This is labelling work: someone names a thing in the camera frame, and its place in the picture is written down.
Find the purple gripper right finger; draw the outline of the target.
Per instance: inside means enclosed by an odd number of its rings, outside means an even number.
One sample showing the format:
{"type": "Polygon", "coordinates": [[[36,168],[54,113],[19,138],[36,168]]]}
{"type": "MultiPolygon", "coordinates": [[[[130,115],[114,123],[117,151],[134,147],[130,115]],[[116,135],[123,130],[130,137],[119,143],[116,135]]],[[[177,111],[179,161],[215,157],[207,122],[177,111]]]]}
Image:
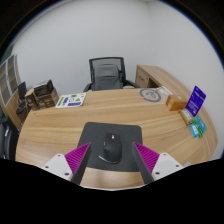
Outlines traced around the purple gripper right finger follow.
{"type": "Polygon", "coordinates": [[[183,168],[168,153],[159,154],[137,142],[132,143],[132,153],[145,184],[152,183],[183,168]]]}

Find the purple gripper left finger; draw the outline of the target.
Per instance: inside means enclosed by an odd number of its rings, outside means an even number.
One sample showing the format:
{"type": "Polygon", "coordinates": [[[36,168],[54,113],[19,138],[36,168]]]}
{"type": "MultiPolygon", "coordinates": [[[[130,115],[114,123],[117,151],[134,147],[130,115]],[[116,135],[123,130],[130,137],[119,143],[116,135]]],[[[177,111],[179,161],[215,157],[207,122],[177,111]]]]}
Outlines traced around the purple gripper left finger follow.
{"type": "Polygon", "coordinates": [[[56,154],[42,169],[79,185],[83,178],[90,154],[91,144],[86,143],[66,155],[56,154]]]}

